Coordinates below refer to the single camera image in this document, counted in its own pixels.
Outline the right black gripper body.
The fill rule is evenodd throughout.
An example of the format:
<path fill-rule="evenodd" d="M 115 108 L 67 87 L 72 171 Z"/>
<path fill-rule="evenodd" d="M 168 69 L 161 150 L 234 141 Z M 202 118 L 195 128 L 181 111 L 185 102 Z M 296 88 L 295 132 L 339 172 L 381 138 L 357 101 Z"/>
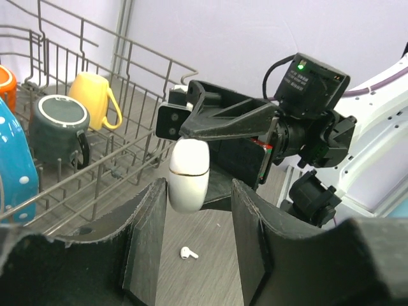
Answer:
<path fill-rule="evenodd" d="M 210 141 L 210 161 L 253 190 L 266 179 L 273 152 L 278 145 L 277 119 L 263 135 Z"/>

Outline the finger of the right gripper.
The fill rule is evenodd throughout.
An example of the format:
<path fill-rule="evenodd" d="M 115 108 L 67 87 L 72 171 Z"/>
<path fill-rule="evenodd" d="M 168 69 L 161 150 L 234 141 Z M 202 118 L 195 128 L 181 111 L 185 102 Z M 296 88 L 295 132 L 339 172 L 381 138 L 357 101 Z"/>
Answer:
<path fill-rule="evenodd" d="M 217 165 L 210 166 L 205 201 L 200 210 L 231 211 L 231 186 L 234 176 Z"/>
<path fill-rule="evenodd" d="M 264 135 L 277 113 L 277 105 L 214 84 L 191 80 L 186 93 L 193 110 L 179 135 L 203 141 Z"/>

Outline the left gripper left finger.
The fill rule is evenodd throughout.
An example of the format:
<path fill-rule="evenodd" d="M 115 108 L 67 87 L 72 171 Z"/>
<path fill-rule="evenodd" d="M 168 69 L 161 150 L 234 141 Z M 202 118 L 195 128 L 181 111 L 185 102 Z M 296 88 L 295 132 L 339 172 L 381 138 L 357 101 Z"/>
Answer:
<path fill-rule="evenodd" d="M 154 305 L 166 217 L 167 182 L 72 235 L 1 226 L 2 305 Z"/>

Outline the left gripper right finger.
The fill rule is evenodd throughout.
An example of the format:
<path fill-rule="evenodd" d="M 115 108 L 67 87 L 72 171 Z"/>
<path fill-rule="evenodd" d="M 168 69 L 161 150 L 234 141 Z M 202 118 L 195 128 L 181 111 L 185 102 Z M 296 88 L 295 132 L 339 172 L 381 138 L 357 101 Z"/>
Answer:
<path fill-rule="evenodd" d="M 233 180 L 231 207 L 246 305 L 406 305 L 407 220 L 309 225 Z"/>

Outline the white charging case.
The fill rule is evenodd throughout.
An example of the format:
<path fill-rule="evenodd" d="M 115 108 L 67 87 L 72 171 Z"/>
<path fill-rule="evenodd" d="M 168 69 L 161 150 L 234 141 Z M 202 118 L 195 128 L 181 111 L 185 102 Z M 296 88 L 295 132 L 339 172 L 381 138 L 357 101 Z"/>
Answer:
<path fill-rule="evenodd" d="M 178 213 L 197 212 L 204 204 L 210 174 L 207 142 L 192 138 L 179 139 L 171 154 L 168 197 Z"/>

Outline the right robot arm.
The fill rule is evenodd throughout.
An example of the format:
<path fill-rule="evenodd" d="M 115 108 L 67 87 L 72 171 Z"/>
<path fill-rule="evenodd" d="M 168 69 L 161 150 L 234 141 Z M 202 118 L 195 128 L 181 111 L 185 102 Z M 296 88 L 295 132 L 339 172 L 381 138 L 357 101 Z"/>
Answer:
<path fill-rule="evenodd" d="M 310 166 L 284 209 L 322 227 L 362 169 L 407 131 L 407 56 L 353 89 L 348 74 L 309 55 L 289 55 L 276 62 L 282 65 L 288 68 L 272 97 L 191 81 L 193 111 L 180 135 L 217 143 L 266 135 L 267 166 L 291 156 Z"/>

